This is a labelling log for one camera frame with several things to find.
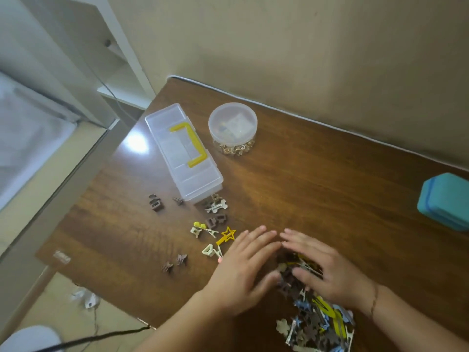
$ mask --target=yellow handle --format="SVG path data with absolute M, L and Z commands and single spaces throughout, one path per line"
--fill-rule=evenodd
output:
M 203 148 L 202 143 L 199 141 L 196 133 L 194 132 L 194 130 L 192 129 L 191 125 L 188 122 L 181 122 L 181 123 L 177 124 L 176 126 L 171 127 L 169 129 L 169 131 L 174 132 L 174 131 L 183 129 L 184 127 L 187 130 L 187 134 L 188 134 L 189 138 L 191 139 L 192 144 L 194 145 L 194 147 L 200 153 L 199 157 L 197 157 L 196 159 L 192 159 L 192 160 L 187 162 L 187 165 L 189 166 L 189 168 L 193 168 L 197 164 L 199 164 L 199 163 L 201 163 L 201 162 L 203 162 L 204 160 L 207 159 L 207 152 Z

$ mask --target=wooden table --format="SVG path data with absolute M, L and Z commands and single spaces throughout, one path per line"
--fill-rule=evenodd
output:
M 169 79 L 146 111 L 182 106 L 223 174 L 220 194 L 229 205 L 232 229 L 266 224 L 315 236 L 431 318 L 469 336 L 469 238 L 416 208 L 424 180 L 447 171 L 465 178 L 468 173 L 253 104 L 247 105 L 259 122 L 254 149 L 226 157 L 215 151 L 207 120 L 215 107 L 232 101 L 237 100 Z M 152 193 L 165 204 L 158 213 L 149 206 Z M 141 118 L 38 257 L 158 326 L 207 283 L 217 266 L 216 256 L 201 253 L 215 239 L 207 233 L 196 239 L 189 232 L 193 222 L 208 215 L 200 207 L 177 206 L 171 198 L 178 195 Z M 71 261 L 62 264 L 53 257 L 56 250 Z M 187 267 L 161 272 L 166 260 L 175 261 L 181 253 L 188 254 Z M 294 311 L 272 291 L 256 308 L 218 326 L 206 350 L 288 351 L 275 320 Z M 395 351 L 364 316 L 356 320 L 354 351 Z

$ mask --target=left hand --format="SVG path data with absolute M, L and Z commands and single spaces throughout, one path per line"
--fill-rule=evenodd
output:
M 273 271 L 253 287 L 261 267 L 282 247 L 281 242 L 271 242 L 277 232 L 266 230 L 260 226 L 240 234 L 201 290 L 211 306 L 224 315 L 236 316 L 252 308 L 280 280 L 280 273 Z

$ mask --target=black cable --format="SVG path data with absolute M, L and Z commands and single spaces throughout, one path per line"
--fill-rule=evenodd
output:
M 113 336 L 120 336 L 120 335 L 128 335 L 128 334 L 134 334 L 137 332 L 141 332 L 143 330 L 148 330 L 150 328 L 150 325 L 147 325 L 145 327 L 141 327 L 136 330 L 127 330 L 127 331 L 114 331 L 114 332 L 109 332 L 107 334 L 103 335 L 96 335 L 96 336 L 90 336 L 90 337 L 83 337 L 79 338 L 78 340 L 73 340 L 61 344 L 56 344 L 55 346 L 43 348 L 41 350 L 37 350 L 34 352 L 54 352 L 58 351 L 61 349 L 67 349 L 73 346 L 77 346 L 79 344 L 87 343 L 87 342 L 94 342 L 94 341 L 99 341 L 99 340 L 104 340 L 105 338 L 113 337 Z

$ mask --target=plastic storage box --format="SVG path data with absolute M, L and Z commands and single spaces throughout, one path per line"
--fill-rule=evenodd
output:
M 417 208 L 456 231 L 469 231 L 469 182 L 451 173 L 433 177 L 424 182 Z
M 179 104 L 145 121 L 185 201 L 195 204 L 221 190 L 223 176 Z

